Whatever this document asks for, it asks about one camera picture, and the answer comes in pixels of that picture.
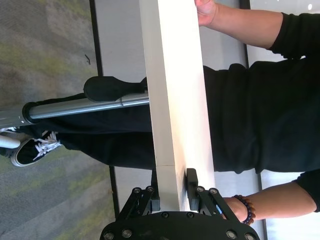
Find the white shoelace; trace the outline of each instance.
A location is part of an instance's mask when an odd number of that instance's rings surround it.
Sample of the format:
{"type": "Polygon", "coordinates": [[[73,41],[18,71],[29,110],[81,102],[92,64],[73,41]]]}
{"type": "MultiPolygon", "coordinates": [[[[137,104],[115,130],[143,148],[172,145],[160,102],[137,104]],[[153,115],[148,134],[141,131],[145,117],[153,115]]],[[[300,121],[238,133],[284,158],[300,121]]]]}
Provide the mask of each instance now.
{"type": "Polygon", "coordinates": [[[12,133],[15,131],[17,131],[17,128],[14,126],[13,127],[5,127],[5,128],[0,129],[0,133],[12,133]]]}
{"type": "Polygon", "coordinates": [[[35,145],[35,148],[39,153],[33,160],[41,157],[42,155],[45,155],[46,153],[62,145],[60,141],[57,140],[56,132],[51,132],[46,139],[39,138],[34,139],[34,141],[39,141],[39,143],[35,145]]]}

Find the black sleeve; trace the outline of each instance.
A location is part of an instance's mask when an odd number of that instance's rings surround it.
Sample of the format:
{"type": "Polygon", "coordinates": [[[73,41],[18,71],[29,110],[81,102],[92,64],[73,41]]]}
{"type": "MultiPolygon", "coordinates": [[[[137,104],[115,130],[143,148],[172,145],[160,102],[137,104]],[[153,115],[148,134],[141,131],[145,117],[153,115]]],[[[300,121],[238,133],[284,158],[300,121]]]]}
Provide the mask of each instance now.
{"type": "Polygon", "coordinates": [[[320,169],[307,171],[294,180],[300,187],[310,194],[316,203],[316,213],[320,212],[320,169]]]}
{"type": "Polygon", "coordinates": [[[320,56],[320,14],[283,13],[279,35],[269,50],[286,59],[320,56]]]}

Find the metal pole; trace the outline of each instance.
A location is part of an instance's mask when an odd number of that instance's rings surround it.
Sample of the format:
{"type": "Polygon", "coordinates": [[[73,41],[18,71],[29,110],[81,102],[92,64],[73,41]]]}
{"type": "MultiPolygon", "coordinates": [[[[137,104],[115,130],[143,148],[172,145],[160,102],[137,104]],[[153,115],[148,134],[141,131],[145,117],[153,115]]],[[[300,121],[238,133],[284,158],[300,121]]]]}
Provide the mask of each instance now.
{"type": "MultiPolygon", "coordinates": [[[[146,91],[143,94],[129,94],[116,101],[93,102],[87,98],[57,102],[31,107],[29,117],[32,120],[54,118],[60,116],[83,114],[103,110],[120,109],[149,104],[146,91]]],[[[0,128],[31,125],[22,114],[23,106],[0,109],[0,128]]]]}

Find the person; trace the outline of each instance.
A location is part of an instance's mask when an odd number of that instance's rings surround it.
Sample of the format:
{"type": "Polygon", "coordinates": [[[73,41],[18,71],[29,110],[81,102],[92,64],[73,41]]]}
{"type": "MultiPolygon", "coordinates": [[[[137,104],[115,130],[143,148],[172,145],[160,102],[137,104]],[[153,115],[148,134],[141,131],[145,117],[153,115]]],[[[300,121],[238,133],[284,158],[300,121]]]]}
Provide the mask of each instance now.
{"type": "MultiPolygon", "coordinates": [[[[240,64],[218,71],[204,67],[215,170],[305,172],[292,182],[225,200],[246,223],[252,223],[254,211],[256,220],[319,212],[320,14],[243,10],[213,0],[195,4],[200,26],[286,58],[255,62],[249,69],[240,64]]],[[[43,119],[20,131],[35,139],[11,154],[16,166],[34,164],[64,145],[111,166],[155,167],[147,105],[43,119]]]]}

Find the foot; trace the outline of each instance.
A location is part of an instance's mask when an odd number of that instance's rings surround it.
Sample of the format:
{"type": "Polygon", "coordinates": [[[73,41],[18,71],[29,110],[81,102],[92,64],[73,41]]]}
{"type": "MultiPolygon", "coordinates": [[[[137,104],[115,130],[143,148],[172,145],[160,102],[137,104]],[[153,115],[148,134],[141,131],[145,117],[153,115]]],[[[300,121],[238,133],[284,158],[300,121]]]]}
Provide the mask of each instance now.
{"type": "Polygon", "coordinates": [[[45,131],[41,138],[32,138],[22,143],[10,154],[12,164],[17,167],[35,164],[49,152],[61,146],[56,134],[57,132],[45,131]]]}

